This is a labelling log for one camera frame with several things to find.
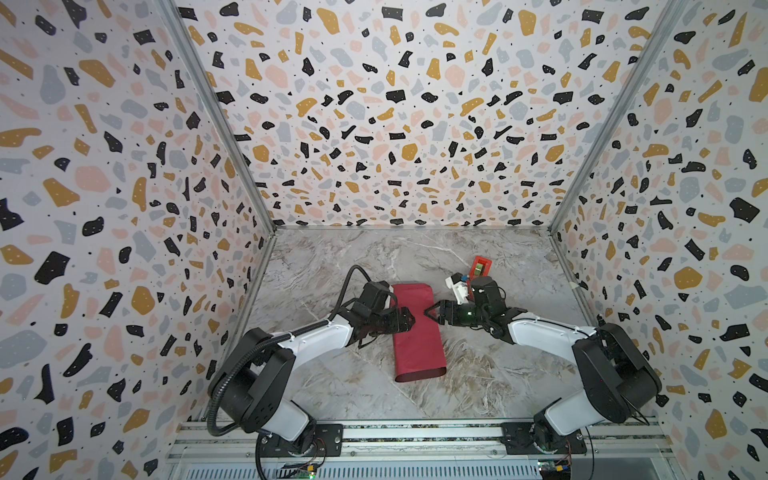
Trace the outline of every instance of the red plastic object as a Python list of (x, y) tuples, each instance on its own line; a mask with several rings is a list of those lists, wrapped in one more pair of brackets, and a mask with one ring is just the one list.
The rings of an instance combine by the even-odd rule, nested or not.
[(434, 379), (445, 375), (445, 353), (440, 328), (424, 315), (435, 303), (432, 288), (424, 283), (402, 283), (392, 287), (400, 306), (407, 306), (416, 319), (409, 332), (393, 335), (395, 345), (395, 381)]
[[(472, 279), (478, 277), (478, 276), (488, 276), (488, 273), (491, 271), (491, 265), (493, 264), (492, 260), (488, 260), (487, 258), (480, 257), (479, 255), (475, 257), (475, 262), (472, 264), (472, 268), (469, 269), (469, 281), (472, 281)], [(480, 273), (477, 273), (478, 266), (482, 268)]]

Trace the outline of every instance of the patterned wall panel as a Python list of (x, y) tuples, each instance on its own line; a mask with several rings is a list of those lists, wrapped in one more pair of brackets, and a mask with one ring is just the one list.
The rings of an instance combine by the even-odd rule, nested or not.
[(180, 0), (278, 224), (549, 223), (664, 6)]
[(557, 234), (696, 479), (768, 470), (767, 8), (690, 3)]
[(0, 15), (0, 477), (155, 478), (263, 234), (151, 2)]

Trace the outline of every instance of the marble floor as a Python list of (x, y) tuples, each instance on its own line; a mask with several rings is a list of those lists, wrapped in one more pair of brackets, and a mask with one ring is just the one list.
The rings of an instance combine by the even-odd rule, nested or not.
[[(427, 283), (452, 298), (444, 279), (480, 254), (508, 306), (586, 325), (545, 232), (535, 230), (280, 230), (247, 328), (287, 331), (333, 308), (355, 263), (374, 281)], [(347, 298), (358, 294), (355, 273)], [(293, 373), (286, 398), (318, 419), (531, 417), (581, 384), (573, 366), (483, 331), (441, 326), (448, 373), (395, 383), (392, 340), (329, 352)]]

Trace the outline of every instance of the side wall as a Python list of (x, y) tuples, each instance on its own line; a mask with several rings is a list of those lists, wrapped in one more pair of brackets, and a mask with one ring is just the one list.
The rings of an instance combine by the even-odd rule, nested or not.
[(530, 227), (666, 2), (177, 3), (277, 224)]
[(153, 478), (266, 239), (153, 3), (0, 14), (0, 475)]
[(768, 469), (767, 6), (690, 3), (556, 233), (690, 478)]

